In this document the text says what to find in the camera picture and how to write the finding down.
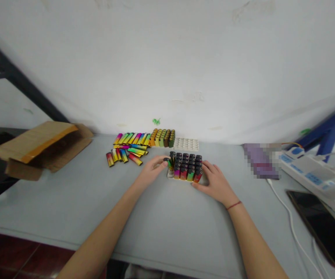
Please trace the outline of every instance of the red string bracelet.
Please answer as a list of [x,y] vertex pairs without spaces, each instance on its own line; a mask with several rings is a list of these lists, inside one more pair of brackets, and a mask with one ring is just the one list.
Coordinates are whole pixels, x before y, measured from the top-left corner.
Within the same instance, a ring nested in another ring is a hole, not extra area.
[[234,207],[234,206],[236,206],[236,205],[238,205],[238,204],[240,204],[240,203],[242,203],[242,202],[241,202],[241,201],[238,201],[238,202],[235,203],[234,205],[231,205],[230,207],[226,208],[226,210],[228,210],[228,209],[230,209],[230,208],[232,208],[232,207]]

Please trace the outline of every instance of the red floor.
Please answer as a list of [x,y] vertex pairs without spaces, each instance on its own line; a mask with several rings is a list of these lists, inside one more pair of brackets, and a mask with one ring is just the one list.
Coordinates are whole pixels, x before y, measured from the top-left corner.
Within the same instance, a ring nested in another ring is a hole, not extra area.
[[[73,253],[0,234],[0,279],[56,278]],[[100,278],[105,277],[104,270]]]

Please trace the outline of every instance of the purple package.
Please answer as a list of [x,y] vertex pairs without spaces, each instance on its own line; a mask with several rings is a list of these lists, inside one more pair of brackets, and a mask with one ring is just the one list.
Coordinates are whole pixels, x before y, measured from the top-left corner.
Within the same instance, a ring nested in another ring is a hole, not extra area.
[[245,143],[245,158],[256,178],[280,179],[280,166],[277,152],[281,152],[281,144]]

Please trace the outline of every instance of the hand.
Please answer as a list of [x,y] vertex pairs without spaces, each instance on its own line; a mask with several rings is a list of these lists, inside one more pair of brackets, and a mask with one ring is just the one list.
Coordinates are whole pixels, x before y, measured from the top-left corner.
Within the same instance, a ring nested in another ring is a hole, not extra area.
[[136,178],[133,185],[146,189],[152,182],[155,181],[157,176],[167,167],[168,162],[164,162],[164,158],[170,158],[169,156],[156,156],[151,161],[147,162],[142,169],[142,172]]
[[202,162],[202,169],[209,179],[209,186],[192,183],[193,187],[221,202],[226,208],[239,201],[217,165],[212,165],[208,161],[204,161]]

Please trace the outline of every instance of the dark metal frame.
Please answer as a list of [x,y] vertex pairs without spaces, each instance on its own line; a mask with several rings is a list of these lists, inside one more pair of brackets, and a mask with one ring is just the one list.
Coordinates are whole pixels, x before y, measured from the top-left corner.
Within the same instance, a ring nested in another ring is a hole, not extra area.
[[0,79],[2,78],[11,82],[52,120],[69,122],[42,92],[0,51]]
[[335,143],[335,113],[296,142],[302,145],[305,151],[320,145],[317,155],[331,153]]

